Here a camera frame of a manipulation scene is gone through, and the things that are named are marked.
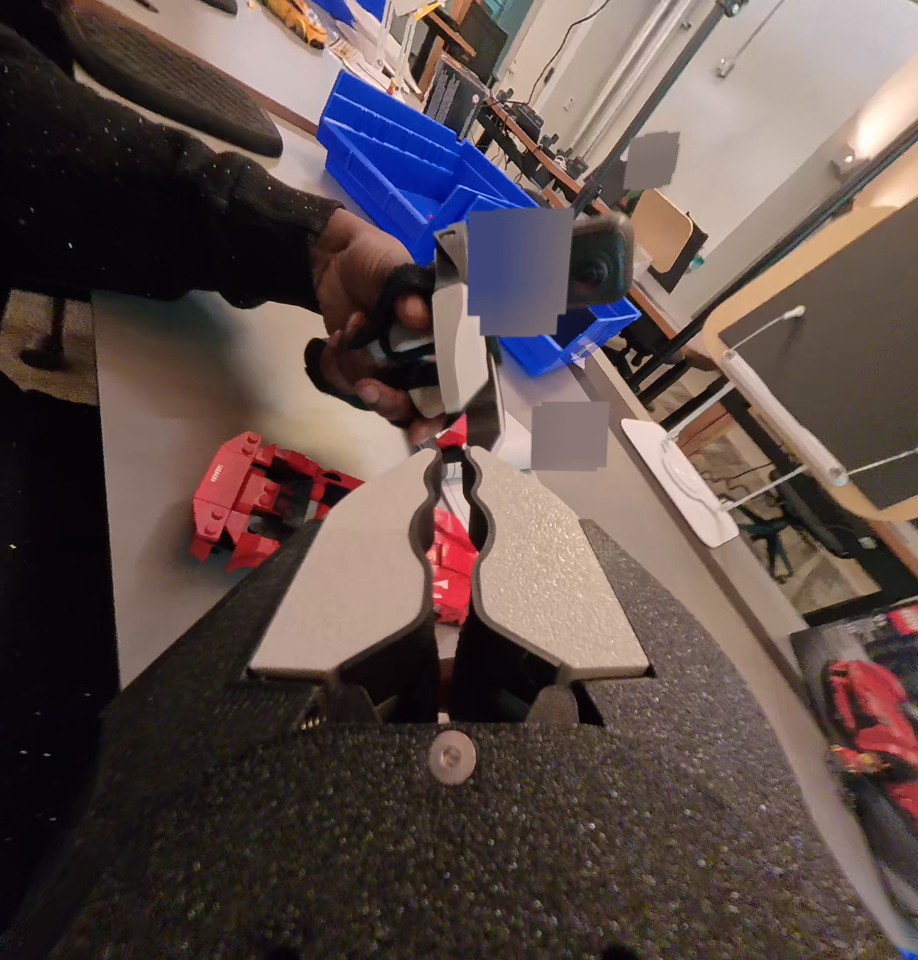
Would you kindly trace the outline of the beige wooden chair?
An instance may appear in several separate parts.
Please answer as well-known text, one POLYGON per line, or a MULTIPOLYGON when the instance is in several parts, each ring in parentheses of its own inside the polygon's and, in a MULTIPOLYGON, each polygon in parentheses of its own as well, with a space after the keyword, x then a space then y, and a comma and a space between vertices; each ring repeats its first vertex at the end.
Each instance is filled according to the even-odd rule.
POLYGON ((646 275, 671 294, 702 256, 708 235, 655 188, 639 195, 631 215, 633 277, 646 275))

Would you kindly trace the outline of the person's left hand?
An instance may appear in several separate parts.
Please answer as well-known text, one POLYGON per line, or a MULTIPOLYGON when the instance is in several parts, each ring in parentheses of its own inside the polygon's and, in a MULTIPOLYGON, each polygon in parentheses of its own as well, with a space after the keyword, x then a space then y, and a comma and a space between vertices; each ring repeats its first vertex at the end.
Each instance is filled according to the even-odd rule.
POLYGON ((314 366, 333 395, 361 402, 420 447, 444 427, 444 416, 423 417, 407 391, 380 380, 380 365, 366 343, 373 337, 376 304, 390 276, 412 263, 390 234, 338 208, 312 247, 313 281, 327 338, 314 366))

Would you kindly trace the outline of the blue plastic bin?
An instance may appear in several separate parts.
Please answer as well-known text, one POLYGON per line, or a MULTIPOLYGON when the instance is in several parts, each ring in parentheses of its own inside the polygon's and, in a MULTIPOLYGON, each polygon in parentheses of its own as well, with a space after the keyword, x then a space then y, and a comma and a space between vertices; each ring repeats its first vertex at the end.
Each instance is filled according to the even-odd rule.
POLYGON ((318 140, 327 172, 418 263, 433 258, 434 233, 464 219, 487 193, 467 144, 346 71, 325 103, 318 140))
MULTIPOLYGON (((426 227, 413 246, 412 257, 422 264, 433 260, 433 234, 453 223, 466 221, 472 211, 547 208, 546 199, 537 201, 534 191, 526 191, 492 164, 468 140, 456 144, 446 161, 439 161, 445 173, 436 187, 427 178, 428 200, 415 201, 426 216, 426 227)), ((601 346, 622 334, 641 317, 628 297, 611 304, 572 310, 558 320, 553 335, 530 338, 503 338, 502 345, 533 376, 583 360, 601 346)))

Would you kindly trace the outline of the red lego car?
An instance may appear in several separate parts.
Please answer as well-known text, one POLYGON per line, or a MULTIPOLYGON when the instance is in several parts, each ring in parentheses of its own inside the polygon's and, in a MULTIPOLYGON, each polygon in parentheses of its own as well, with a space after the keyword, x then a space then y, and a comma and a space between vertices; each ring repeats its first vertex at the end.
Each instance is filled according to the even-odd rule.
MULTIPOLYGON (((202 477, 192 499, 189 553, 201 562, 225 556, 227 573, 256 569, 305 523, 324 520, 363 484, 247 431, 222 444, 202 477)), ((434 511, 427 557, 438 620, 463 625, 477 549, 456 510, 434 511)))

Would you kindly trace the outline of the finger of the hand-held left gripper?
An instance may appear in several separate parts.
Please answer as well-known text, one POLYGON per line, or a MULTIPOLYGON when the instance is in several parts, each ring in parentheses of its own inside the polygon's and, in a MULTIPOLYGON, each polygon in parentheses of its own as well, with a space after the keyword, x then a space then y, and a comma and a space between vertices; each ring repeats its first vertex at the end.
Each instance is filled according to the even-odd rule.
POLYGON ((433 333, 438 372, 434 415, 477 417, 497 412, 494 364, 481 330, 481 319, 469 310, 466 288, 439 288, 432 297, 433 333))
POLYGON ((466 444, 494 451, 505 434, 505 405, 502 396, 500 362, 487 351, 487 381, 466 407, 466 444))

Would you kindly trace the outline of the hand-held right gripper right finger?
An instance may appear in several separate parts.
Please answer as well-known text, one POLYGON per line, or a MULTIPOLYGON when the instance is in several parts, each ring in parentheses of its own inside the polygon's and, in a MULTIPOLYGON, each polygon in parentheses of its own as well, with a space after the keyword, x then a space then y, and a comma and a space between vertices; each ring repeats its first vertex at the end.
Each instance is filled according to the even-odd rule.
POLYGON ((647 654, 576 512, 479 446, 465 452, 463 488, 477 559, 452 706, 530 707, 548 687, 647 676, 647 654))

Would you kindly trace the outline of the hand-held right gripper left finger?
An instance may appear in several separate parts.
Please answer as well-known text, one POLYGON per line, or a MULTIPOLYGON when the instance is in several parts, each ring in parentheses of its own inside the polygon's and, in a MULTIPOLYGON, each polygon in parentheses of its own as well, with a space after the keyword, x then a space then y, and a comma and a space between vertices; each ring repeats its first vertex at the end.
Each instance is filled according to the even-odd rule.
POLYGON ((439 454, 419 450, 349 493, 317 534, 265 628, 249 675, 360 687, 377 706, 436 701, 427 551, 439 454))

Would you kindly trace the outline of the dark board beige rim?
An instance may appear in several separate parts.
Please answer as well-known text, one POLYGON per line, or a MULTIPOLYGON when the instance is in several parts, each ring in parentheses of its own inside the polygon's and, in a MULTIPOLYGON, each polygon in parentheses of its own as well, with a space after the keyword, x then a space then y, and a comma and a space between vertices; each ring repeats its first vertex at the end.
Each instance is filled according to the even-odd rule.
MULTIPOLYGON (((730 347, 805 307, 739 353, 845 469, 918 447, 918 197, 851 210, 724 304, 742 317, 723 331, 730 347)), ((918 457, 856 485, 878 510, 918 496, 918 457)))

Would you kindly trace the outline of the black office chair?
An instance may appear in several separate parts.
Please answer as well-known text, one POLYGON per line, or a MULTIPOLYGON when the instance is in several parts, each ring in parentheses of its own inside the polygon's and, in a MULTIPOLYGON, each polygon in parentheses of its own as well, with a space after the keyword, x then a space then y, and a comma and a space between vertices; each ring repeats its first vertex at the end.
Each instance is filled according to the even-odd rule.
POLYGON ((733 512, 739 531, 777 584, 803 580, 825 565, 855 582, 872 582, 877 540, 801 475, 750 497, 733 512))

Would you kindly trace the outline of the person's left forearm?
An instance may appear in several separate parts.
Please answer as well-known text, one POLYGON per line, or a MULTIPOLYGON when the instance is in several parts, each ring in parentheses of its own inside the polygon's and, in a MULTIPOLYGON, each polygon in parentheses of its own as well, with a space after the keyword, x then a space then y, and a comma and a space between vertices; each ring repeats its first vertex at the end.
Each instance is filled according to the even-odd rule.
POLYGON ((96 94, 0 20, 0 294, 23 287, 324 311, 341 205, 96 94))

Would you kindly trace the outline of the yellow lego car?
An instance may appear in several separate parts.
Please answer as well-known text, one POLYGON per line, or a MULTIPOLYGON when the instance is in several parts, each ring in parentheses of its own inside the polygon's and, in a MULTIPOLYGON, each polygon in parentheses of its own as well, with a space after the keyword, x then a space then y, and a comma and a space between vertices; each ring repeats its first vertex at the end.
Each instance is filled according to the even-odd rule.
POLYGON ((263 1, 262 4, 287 31, 307 46, 322 51, 328 45, 328 31, 308 2, 263 1))

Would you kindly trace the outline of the stack of blue bins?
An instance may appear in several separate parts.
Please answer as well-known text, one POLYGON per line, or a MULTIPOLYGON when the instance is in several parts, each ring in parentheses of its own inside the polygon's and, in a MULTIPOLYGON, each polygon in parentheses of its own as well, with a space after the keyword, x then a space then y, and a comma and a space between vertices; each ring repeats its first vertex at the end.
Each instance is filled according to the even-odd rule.
POLYGON ((366 14, 381 22, 386 1, 313 1, 336 21, 353 25, 356 19, 365 20, 366 14))

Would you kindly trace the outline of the black cardboard box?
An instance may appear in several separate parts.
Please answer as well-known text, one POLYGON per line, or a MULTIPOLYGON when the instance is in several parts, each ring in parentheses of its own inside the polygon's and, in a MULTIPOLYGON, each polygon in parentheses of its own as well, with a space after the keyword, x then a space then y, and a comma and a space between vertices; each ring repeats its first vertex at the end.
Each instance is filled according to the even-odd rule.
POLYGON ((423 115, 452 131, 457 140, 469 138, 480 108, 489 96, 484 83, 463 64, 442 54, 422 108, 423 115))

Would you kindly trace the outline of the lego set box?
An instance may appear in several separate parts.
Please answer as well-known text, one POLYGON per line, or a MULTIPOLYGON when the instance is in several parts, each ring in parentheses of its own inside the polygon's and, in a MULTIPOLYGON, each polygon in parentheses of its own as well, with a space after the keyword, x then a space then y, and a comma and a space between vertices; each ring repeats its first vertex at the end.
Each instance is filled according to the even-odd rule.
POLYGON ((876 869, 918 933, 918 597, 789 642, 876 869))

